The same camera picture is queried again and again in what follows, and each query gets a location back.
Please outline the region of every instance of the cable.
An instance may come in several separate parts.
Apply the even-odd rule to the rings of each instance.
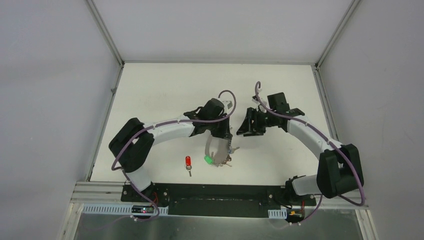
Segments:
[[[317,210],[320,208],[322,202],[323,202],[323,196],[321,195],[321,197],[319,198],[318,204],[316,205],[315,209],[307,217],[305,217],[302,221],[300,221],[299,223],[303,223],[308,218],[312,217],[312,215],[314,215],[317,212]]]
[[[285,207],[286,209],[292,209],[293,208],[293,205],[285,205],[285,204],[283,204],[282,202],[280,202],[279,200],[277,200],[277,198],[275,197],[274,198],[274,202],[276,202],[277,204],[279,204],[279,205],[281,205],[281,206],[283,206],[283,207]]]
[[[309,123],[307,123],[306,121],[304,121],[304,120],[302,120],[302,119],[299,119],[299,118],[296,118],[296,117],[292,117],[292,116],[286,116],[286,115],[282,115],[282,114],[278,114],[278,113],[276,113],[276,112],[274,112],[273,110],[271,110],[271,109],[269,109],[263,102],[262,102],[262,100],[261,100],[261,98],[259,97],[259,89],[261,88],[261,82],[260,81],[258,81],[258,82],[256,82],[256,85],[254,86],[254,93],[255,93],[255,95],[256,95],[256,99],[258,100],[258,102],[260,103],[260,105],[262,105],[262,107],[265,109],[265,110],[267,110],[270,114],[272,114],[272,115],[275,115],[275,116],[277,116],[277,117],[280,117],[280,118],[284,118],[284,119],[288,119],[288,120],[294,120],[294,121],[297,121],[297,122],[300,122],[300,123],[302,123],[302,124],[305,124],[306,126],[308,126],[309,128],[311,128],[314,132],[316,132],[322,139],[324,139],[333,149],[335,149],[336,150],[336,152],[338,153],[338,154],[340,154],[341,155],[341,157],[346,161],[346,163],[347,163],[347,165],[349,166],[349,168],[350,168],[350,170],[352,171],[352,173],[353,173],[353,177],[355,178],[355,181],[356,181],[356,184],[357,184],[357,186],[358,186],[358,189],[359,189],[359,193],[360,193],[360,203],[357,203],[357,202],[354,202],[354,201],[352,201],[351,199],[349,199],[349,198],[347,198],[347,197],[345,197],[345,196],[343,196],[343,195],[339,195],[339,197],[341,197],[342,199],[344,199],[344,200],[346,200],[346,201],[348,201],[349,203],[351,203],[351,204],[353,204],[353,205],[356,205],[356,206],[363,206],[364,204],[365,204],[365,194],[364,194],[364,189],[363,189],[363,187],[362,187],[362,184],[361,184],[361,180],[359,179],[359,176],[358,176],[358,173],[357,173],[357,171],[355,170],[355,167],[352,165],[352,163],[351,163],[351,161],[349,160],[349,158],[339,149],[339,148],[337,148],[336,147],[336,145],[333,143],[333,142],[331,142],[330,140],[329,140],[329,138],[328,137],[326,137],[325,135],[324,135],[324,133],[322,133],[320,130],[318,130],[316,127],[314,127],[313,125],[311,125],[311,124],[309,124]]]
[[[232,91],[230,91],[230,90],[223,90],[223,91],[221,91],[219,94],[218,94],[218,98],[219,97],[221,97],[221,95],[223,94],[223,93],[229,93],[229,94],[231,94],[232,95],[232,98],[233,98],[233,100],[234,100],[234,106],[233,106],[233,108],[232,108],[232,110],[231,110],[231,112],[230,113],[228,113],[226,116],[224,116],[224,117],[221,117],[221,118],[218,118],[218,119],[215,119],[215,120],[198,120],[198,119],[181,119],[181,120],[172,120],[172,121],[164,121],[164,122],[161,122],[161,123],[158,123],[158,124],[156,124],[155,126],[148,126],[148,127],[146,127],[146,128],[143,128],[142,130],[140,130],[140,131],[138,131],[138,132],[136,132],[129,140],[128,140],[128,142],[123,146],[123,148],[121,149],[121,151],[119,152],[119,154],[116,156],[116,158],[115,158],[115,160],[113,161],[113,163],[112,163],[112,167],[111,167],[111,169],[112,169],[112,171],[116,171],[116,170],[119,170],[119,169],[121,169],[122,170],[122,173],[123,173],[123,175],[125,176],[125,178],[129,181],[129,184],[131,185],[131,187],[140,195],[140,196],[142,196],[144,199],[146,199],[149,203],[151,203],[152,205],[153,205],[153,207],[154,207],[154,209],[156,209],[156,215],[152,215],[151,217],[149,217],[149,218],[145,218],[145,219],[141,219],[141,218],[137,218],[137,217],[134,217],[134,220],[136,221],[136,222],[146,222],[146,221],[150,221],[150,220],[153,220],[153,219],[156,219],[156,218],[158,218],[158,216],[159,216],[159,213],[160,213],[160,211],[159,211],[159,208],[158,208],[158,206],[156,205],[156,203],[154,202],[154,201],[152,201],[150,198],[148,198],[147,196],[145,196],[132,182],[131,182],[131,180],[130,180],[130,178],[128,177],[128,175],[125,173],[125,171],[124,171],[124,169],[122,168],[122,167],[116,167],[116,164],[117,164],[117,162],[119,161],[119,159],[121,158],[121,156],[122,156],[122,154],[125,152],[125,150],[127,150],[127,148],[128,148],[128,146],[133,142],[133,140],[134,139],[136,139],[136,138],[138,138],[138,136],[140,136],[142,133],[144,133],[144,132],[146,132],[146,131],[148,131],[148,130],[150,130],[150,129],[153,129],[153,128],[157,128],[157,127],[161,127],[161,126],[165,126],[165,125],[169,125],[169,124],[177,124],[177,123],[206,123],[206,124],[212,124],[212,123],[217,123],[217,122],[221,122],[221,121],[224,121],[225,119],[228,119],[233,113],[234,113],[234,110],[236,109],[236,105],[237,105],[237,100],[236,100],[236,96],[234,95],[234,93],[232,92]]]
[[[111,221],[111,222],[109,222],[109,223],[106,223],[106,224],[105,224],[105,225],[103,225],[103,226],[96,227],[96,228],[88,228],[88,227],[85,227],[85,226],[83,226],[83,225],[81,225],[80,227],[81,227],[82,229],[86,230],[86,231],[89,231],[89,232],[95,232],[95,231],[99,231],[99,230],[105,229],[105,228],[107,228],[107,227],[110,227],[111,225],[113,225],[113,224],[117,223],[118,221],[120,221],[120,220],[122,220],[122,219],[125,219],[125,218],[130,218],[130,216],[128,216],[128,215],[120,216],[120,217],[118,217],[117,219],[115,219],[115,220],[113,220],[113,221]],[[82,220],[83,220],[83,216],[81,215],[81,217],[79,218],[79,221],[82,223],[82,222],[83,222]]]

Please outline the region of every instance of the white wall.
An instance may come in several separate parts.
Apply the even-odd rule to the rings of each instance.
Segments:
[[[321,68],[380,239],[424,235],[424,1],[363,0]]]
[[[118,64],[84,1],[0,2],[0,238],[56,239]]]
[[[95,0],[126,61],[315,63],[351,0]]]

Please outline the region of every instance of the metal floor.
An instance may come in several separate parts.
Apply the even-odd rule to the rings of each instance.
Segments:
[[[82,214],[75,240],[363,239],[355,210],[329,209],[319,210],[301,226],[288,226],[283,219],[163,216],[148,222],[128,217],[102,230],[90,230],[119,217]]]

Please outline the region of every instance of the white tabletop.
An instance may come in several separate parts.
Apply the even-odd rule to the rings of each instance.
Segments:
[[[215,167],[205,160],[207,134],[185,137],[154,146],[144,167],[156,183],[283,185],[295,175],[314,175],[318,160],[295,137],[277,127],[264,136],[237,136],[236,131],[252,102],[257,81],[260,96],[284,92],[291,108],[301,109],[310,121],[328,134],[314,75],[308,65],[127,63],[108,118],[91,181],[123,182],[122,172],[111,170],[114,156],[108,144],[124,124],[162,122],[203,106],[222,90],[234,92],[237,107],[230,117],[233,147],[229,166]],[[222,95],[232,100],[230,94]],[[191,157],[192,177],[185,169]]]

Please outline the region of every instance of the red object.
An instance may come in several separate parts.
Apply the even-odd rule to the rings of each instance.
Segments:
[[[185,157],[185,165],[186,166],[191,166],[192,165],[192,159],[190,158],[190,156],[186,156]]]

